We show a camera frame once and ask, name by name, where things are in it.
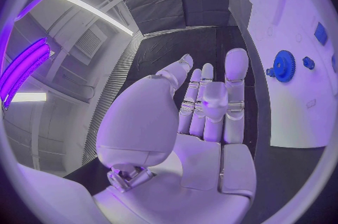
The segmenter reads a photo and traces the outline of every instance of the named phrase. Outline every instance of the fluorescent light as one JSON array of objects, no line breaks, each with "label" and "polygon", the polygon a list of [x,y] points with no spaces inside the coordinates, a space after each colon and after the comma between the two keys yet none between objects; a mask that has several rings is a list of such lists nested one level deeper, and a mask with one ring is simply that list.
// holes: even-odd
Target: fluorescent light
[{"label": "fluorescent light", "polygon": [[99,16],[100,18],[106,20],[107,22],[115,25],[117,28],[120,28],[121,30],[123,30],[124,32],[126,32],[129,35],[132,35],[133,32],[130,31],[127,27],[125,27],[124,25],[122,25],[121,23],[117,22],[116,20],[114,20],[113,18],[109,17],[107,14],[104,14],[103,12],[101,12],[100,10],[88,5],[88,3],[85,3],[81,0],[67,0],[68,2],[74,3],[77,6],[80,6],[90,12],[92,12],[93,14]]},{"label": "fluorescent light", "polygon": [[46,101],[46,93],[16,93],[12,102]]}]

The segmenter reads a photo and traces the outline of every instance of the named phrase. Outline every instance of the purple light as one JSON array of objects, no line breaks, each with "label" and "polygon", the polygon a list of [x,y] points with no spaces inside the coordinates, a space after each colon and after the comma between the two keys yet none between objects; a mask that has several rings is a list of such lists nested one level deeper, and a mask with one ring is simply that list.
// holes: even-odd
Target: purple light
[{"label": "purple light", "polygon": [[15,21],[22,19],[30,10],[32,10],[42,0],[32,0],[17,16]]},{"label": "purple light", "polygon": [[49,55],[50,47],[48,44],[43,44],[42,46],[35,49],[31,52],[25,59],[21,60],[20,64],[15,64],[16,67],[12,69],[8,78],[3,83],[3,86],[0,89],[0,97],[2,100],[5,100],[7,94],[11,91],[12,87],[16,84],[18,79],[25,74],[28,69],[34,65],[37,60],[43,57],[45,54]]},{"label": "purple light", "polygon": [[32,45],[30,45],[27,49],[25,49],[21,54],[18,55],[16,59],[12,61],[12,63],[7,67],[5,72],[0,77],[0,88],[2,89],[3,84],[6,79],[12,74],[13,70],[21,64],[25,58],[27,58],[32,52],[34,52],[37,48],[41,47],[47,41],[47,37],[37,40]]},{"label": "purple light", "polygon": [[23,83],[28,79],[28,77],[45,61],[49,58],[49,51],[45,53],[41,58],[39,58],[33,65],[30,66],[30,68],[17,80],[15,85],[13,86],[12,90],[9,92],[8,97],[6,98],[5,103],[3,104],[5,109],[8,109],[13,97],[15,96],[17,90],[23,85]]}]

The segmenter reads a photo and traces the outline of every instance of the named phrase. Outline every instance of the air vent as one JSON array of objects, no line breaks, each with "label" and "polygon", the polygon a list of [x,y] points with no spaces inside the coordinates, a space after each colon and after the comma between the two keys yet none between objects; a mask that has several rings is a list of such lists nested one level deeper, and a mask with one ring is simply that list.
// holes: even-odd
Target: air vent
[{"label": "air vent", "polygon": [[76,41],[75,46],[89,58],[93,58],[96,51],[100,48],[107,36],[96,26],[92,25]]}]

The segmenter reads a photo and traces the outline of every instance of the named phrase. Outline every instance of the cable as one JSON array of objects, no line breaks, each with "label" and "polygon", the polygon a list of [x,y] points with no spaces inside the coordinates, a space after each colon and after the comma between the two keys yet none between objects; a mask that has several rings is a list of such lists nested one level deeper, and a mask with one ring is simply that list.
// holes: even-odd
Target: cable
[{"label": "cable", "polygon": [[67,79],[67,80],[70,80],[71,82],[77,84],[77,85],[80,85],[80,86],[86,86],[86,87],[90,87],[92,88],[93,90],[93,96],[91,98],[88,98],[88,99],[92,99],[94,96],[95,96],[95,87],[94,86],[90,86],[90,85],[85,85],[85,84],[81,84],[79,82],[77,82],[76,80],[73,80],[71,78],[69,78],[68,76],[66,76],[65,74],[63,74],[63,78]]}]

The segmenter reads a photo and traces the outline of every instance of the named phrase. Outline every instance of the blue component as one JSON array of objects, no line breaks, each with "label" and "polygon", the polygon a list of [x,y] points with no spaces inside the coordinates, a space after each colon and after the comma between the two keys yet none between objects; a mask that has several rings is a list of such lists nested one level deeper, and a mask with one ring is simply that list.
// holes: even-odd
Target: blue component
[{"label": "blue component", "polygon": [[296,61],[290,51],[280,51],[273,62],[273,70],[280,82],[289,82],[296,71]]},{"label": "blue component", "polygon": [[334,54],[332,55],[332,68],[334,72],[337,73],[336,56]]},{"label": "blue component", "polygon": [[314,32],[314,36],[318,39],[318,41],[325,46],[327,41],[327,33],[325,31],[324,26],[321,23],[318,23],[317,28]]},{"label": "blue component", "polygon": [[308,57],[303,58],[303,64],[310,70],[314,69],[314,61]]},{"label": "blue component", "polygon": [[272,78],[275,76],[273,68],[268,68],[266,74]]}]

